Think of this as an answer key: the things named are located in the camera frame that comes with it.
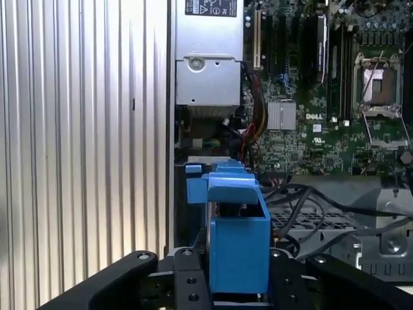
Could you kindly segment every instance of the silver ribbed surface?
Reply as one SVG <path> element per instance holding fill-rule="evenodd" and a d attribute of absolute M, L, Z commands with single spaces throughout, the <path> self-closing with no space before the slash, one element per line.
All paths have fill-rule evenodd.
<path fill-rule="evenodd" d="M 0 0 L 0 309 L 166 244 L 167 0 Z"/>
<path fill-rule="evenodd" d="M 295 130 L 296 103 L 275 101 L 268 103 L 268 130 Z"/>

